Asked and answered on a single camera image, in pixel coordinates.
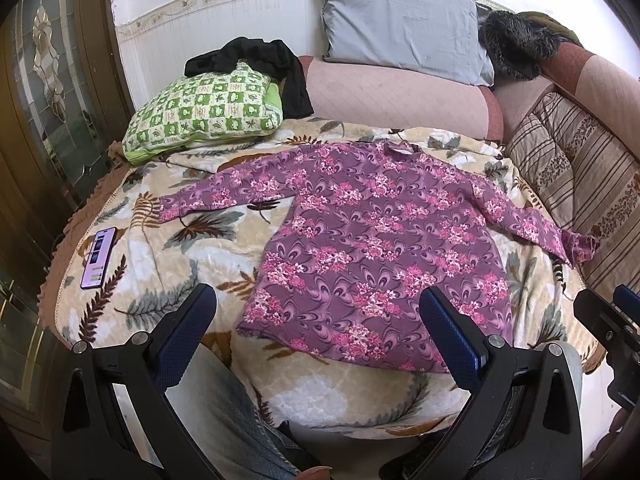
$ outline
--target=purple floral shirt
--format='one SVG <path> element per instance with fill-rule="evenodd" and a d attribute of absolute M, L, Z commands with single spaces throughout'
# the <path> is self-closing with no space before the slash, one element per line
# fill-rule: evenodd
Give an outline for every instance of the purple floral shirt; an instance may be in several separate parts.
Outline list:
<path fill-rule="evenodd" d="M 438 285 L 486 335 L 513 339 L 491 222 L 568 264 L 595 238 L 513 205 L 495 184 L 403 142 L 302 146 L 250 160 L 162 197 L 161 222 L 295 196 L 265 247 L 238 330 L 339 361 L 446 371 L 418 315 Z"/>

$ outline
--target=blue gripper pad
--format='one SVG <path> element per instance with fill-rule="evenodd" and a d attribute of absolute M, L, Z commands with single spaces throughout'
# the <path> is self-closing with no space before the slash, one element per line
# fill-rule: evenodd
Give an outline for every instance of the blue gripper pad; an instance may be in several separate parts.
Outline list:
<path fill-rule="evenodd" d="M 161 392 L 180 382 L 215 313 L 216 292 L 200 283 L 181 306 L 166 314 L 153 330 L 153 342 L 160 343 L 160 348 L 152 352 L 154 383 Z"/>
<path fill-rule="evenodd" d="M 461 317 L 436 287 L 423 290 L 418 302 L 420 318 L 442 355 L 458 387 L 472 394 L 480 389 L 481 356 L 476 352 L 454 319 Z"/>
<path fill-rule="evenodd" d="M 613 303 L 631 320 L 640 324 L 640 297 L 633 293 L 628 286 L 619 285 L 613 291 Z"/>

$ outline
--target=sofa armrest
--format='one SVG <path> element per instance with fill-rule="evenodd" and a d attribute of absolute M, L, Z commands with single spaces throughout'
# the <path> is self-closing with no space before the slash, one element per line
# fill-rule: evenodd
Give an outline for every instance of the sofa armrest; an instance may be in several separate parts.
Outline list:
<path fill-rule="evenodd" d="M 558 54 L 542 62 L 542 70 L 640 159 L 640 82 L 572 43 L 561 43 Z"/>
<path fill-rule="evenodd" d="M 497 79 L 494 86 L 494 97 L 502 109 L 504 119 L 504 140 L 508 144 L 520 123 L 546 94 L 554 92 L 556 86 L 544 76 L 533 81 L 514 81 Z"/>

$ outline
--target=gray pillow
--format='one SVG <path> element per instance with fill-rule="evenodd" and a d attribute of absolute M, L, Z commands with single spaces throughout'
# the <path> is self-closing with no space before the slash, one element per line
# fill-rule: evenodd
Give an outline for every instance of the gray pillow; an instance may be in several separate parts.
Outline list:
<path fill-rule="evenodd" d="M 327 61 L 406 68 L 491 86 L 473 0 L 325 0 Z"/>

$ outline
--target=shirt sleeve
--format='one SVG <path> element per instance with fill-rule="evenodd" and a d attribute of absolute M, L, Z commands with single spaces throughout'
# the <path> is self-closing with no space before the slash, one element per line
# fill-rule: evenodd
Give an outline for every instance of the shirt sleeve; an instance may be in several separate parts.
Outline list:
<path fill-rule="evenodd" d="M 470 180 L 476 205 L 489 222 L 539 245 L 572 267 L 593 258 L 597 238 L 561 229 L 532 207 L 517 207 L 487 179 L 470 176 Z"/>
<path fill-rule="evenodd" d="M 160 197 L 159 221 L 193 211 L 225 209 L 296 195 L 308 182 L 308 152 L 314 146 L 260 156 L 226 168 L 178 193 Z"/>

